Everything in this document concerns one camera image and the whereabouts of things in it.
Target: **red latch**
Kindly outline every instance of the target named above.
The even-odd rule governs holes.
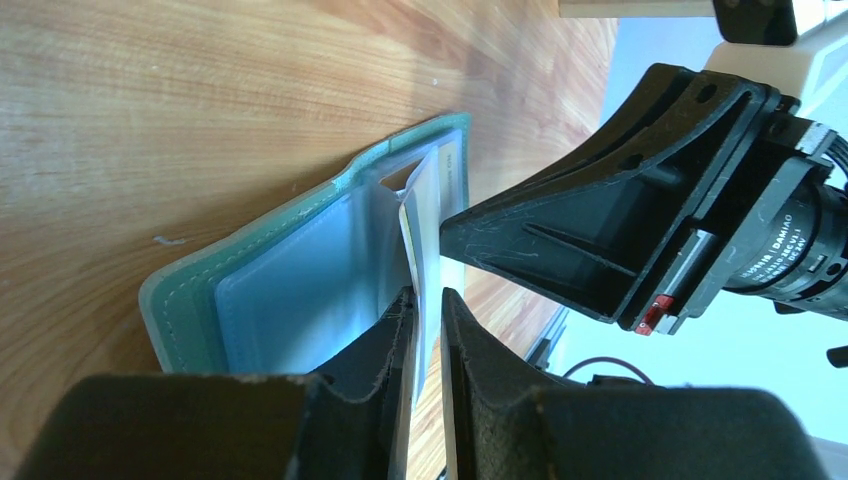
[[[657,295],[657,298],[654,300],[654,304],[651,305],[651,308],[648,309],[648,313],[642,318],[642,321],[639,322],[639,326],[636,327],[635,332],[639,335],[650,335],[653,333],[654,329],[657,328],[657,324],[662,320],[663,315],[668,313],[668,309],[671,308],[671,304],[674,303],[674,297],[669,297],[668,295]]]

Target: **wooden surface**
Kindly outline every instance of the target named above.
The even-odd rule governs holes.
[[[516,183],[597,127],[615,30],[556,0],[0,1],[0,477],[74,382],[158,368],[151,272],[445,111],[472,200]],[[468,301],[520,353],[554,310],[479,272]],[[411,478],[440,409],[428,381]]]
[[[712,0],[559,0],[569,18],[712,17]]]

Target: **teal stitched edge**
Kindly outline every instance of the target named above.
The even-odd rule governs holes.
[[[218,282],[275,245],[279,238],[323,211],[357,185],[376,161],[451,129],[462,131],[463,209],[468,208],[468,137],[471,115],[429,120],[357,155],[333,179],[259,217],[229,237],[150,275],[139,290],[139,306],[165,372],[226,373],[214,289]]]

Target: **wire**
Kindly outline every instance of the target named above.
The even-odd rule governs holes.
[[[570,376],[574,375],[574,372],[576,372],[577,370],[580,370],[581,368],[583,368],[583,367],[585,367],[585,366],[592,365],[592,364],[595,364],[595,363],[614,363],[614,364],[616,364],[616,365],[618,365],[618,366],[621,366],[621,367],[624,367],[624,368],[626,368],[626,369],[630,370],[631,372],[633,372],[633,374],[634,374],[634,375],[636,375],[637,377],[639,377],[639,378],[640,378],[643,382],[645,382],[646,384],[648,384],[648,385],[655,385],[655,383],[653,382],[653,380],[651,380],[651,378],[650,378],[650,377],[648,377],[647,375],[645,375],[645,372],[643,372],[642,370],[639,370],[638,368],[636,368],[636,366],[634,366],[632,363],[630,363],[630,362],[625,362],[624,360],[622,360],[622,359],[620,359],[620,358],[615,358],[615,357],[592,357],[592,358],[587,358],[586,360],[583,360],[582,362],[578,363],[577,365],[575,365],[575,366],[571,367],[571,368],[570,368],[567,372],[565,372],[565,373],[562,375],[562,378],[568,378],[568,377],[570,377]]]

